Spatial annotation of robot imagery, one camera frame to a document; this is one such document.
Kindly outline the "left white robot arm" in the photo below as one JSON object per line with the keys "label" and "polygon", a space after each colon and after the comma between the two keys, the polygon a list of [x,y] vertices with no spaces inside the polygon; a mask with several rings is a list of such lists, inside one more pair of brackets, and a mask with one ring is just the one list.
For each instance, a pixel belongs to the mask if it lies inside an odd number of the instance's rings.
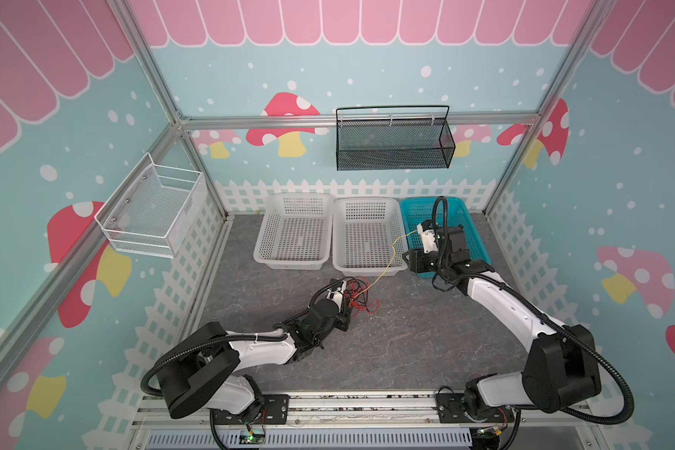
{"label": "left white robot arm", "polygon": [[334,330],[346,332],[351,320],[351,302],[331,291],[271,331],[236,333],[210,322],[163,354],[140,388],[162,398],[172,419],[208,408],[251,423],[266,400],[254,378],[237,373],[298,362],[322,349]]}

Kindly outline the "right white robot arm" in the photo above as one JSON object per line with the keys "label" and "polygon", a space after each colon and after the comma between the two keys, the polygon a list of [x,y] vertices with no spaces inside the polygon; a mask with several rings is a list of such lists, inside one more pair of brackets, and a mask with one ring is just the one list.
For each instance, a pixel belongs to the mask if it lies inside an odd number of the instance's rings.
{"label": "right white robot arm", "polygon": [[[415,273],[430,272],[434,287],[459,290],[497,318],[522,344],[527,359],[522,370],[493,374],[467,382],[463,404],[474,419],[501,407],[562,412],[597,425],[626,422],[635,399],[619,371],[598,354],[594,337],[582,325],[569,326],[538,309],[483,260],[474,260],[461,227],[438,227],[426,220],[416,228],[422,246],[402,256]],[[574,409],[598,396],[606,372],[622,394],[622,408],[608,416]]]}

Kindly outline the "teal plastic basket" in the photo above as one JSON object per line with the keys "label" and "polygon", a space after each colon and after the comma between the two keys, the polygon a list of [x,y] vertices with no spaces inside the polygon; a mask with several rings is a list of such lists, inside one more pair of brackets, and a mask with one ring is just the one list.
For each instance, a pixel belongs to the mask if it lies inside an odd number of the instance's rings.
{"label": "teal plastic basket", "polygon": [[[462,226],[472,260],[484,264],[491,263],[491,257],[463,200],[444,196],[412,198],[400,203],[400,211],[405,230],[409,232],[407,236],[409,249],[422,249],[421,239],[416,234],[416,227],[421,222],[431,219],[436,230]],[[402,255],[405,264],[407,264],[407,251]],[[417,275],[426,279],[433,277],[434,274],[429,272]]]}

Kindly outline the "middle white plastic basket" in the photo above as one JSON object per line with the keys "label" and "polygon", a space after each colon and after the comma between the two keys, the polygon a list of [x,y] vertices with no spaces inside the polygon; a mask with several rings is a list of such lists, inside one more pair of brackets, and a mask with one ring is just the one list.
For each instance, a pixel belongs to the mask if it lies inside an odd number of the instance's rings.
{"label": "middle white plastic basket", "polygon": [[405,270],[408,251],[399,202],[391,198],[343,198],[334,202],[333,266],[348,277],[391,277]]}

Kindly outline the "white plastic basket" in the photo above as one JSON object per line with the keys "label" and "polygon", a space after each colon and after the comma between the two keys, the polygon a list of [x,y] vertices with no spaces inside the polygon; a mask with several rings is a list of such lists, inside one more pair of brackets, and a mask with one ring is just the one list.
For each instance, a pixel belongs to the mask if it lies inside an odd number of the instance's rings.
{"label": "white plastic basket", "polygon": [[267,197],[254,260],[275,270],[321,269],[330,255],[333,205],[328,194]]}
{"label": "white plastic basket", "polygon": [[334,202],[333,266],[348,277],[391,277],[405,270],[408,251],[399,202],[391,198],[343,198]]}

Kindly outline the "left white plastic basket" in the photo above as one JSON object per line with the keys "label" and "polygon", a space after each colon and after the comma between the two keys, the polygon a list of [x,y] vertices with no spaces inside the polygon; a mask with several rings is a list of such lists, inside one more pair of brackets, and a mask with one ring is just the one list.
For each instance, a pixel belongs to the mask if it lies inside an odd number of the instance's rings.
{"label": "left white plastic basket", "polygon": [[275,270],[321,269],[330,255],[333,205],[328,194],[267,197],[254,260]]}

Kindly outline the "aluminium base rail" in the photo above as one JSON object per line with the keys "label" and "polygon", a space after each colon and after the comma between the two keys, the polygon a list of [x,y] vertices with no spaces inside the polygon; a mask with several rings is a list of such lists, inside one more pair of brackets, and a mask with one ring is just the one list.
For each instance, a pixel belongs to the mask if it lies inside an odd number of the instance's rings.
{"label": "aluminium base rail", "polygon": [[285,424],[212,429],[209,414],[172,420],[157,399],[145,399],[129,427],[127,449],[472,449],[480,427],[443,423],[431,391],[292,392]]}

